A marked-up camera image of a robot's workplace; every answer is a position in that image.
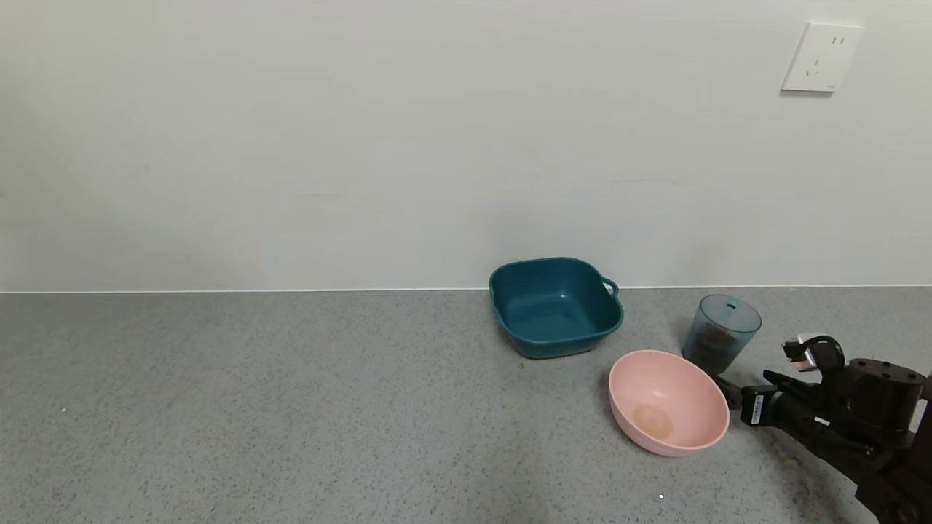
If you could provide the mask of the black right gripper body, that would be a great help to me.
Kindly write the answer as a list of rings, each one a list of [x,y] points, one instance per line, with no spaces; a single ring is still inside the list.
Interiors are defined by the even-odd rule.
[[[742,388],[741,421],[775,428],[790,437],[823,437],[826,422],[813,408],[813,384],[776,384]]]

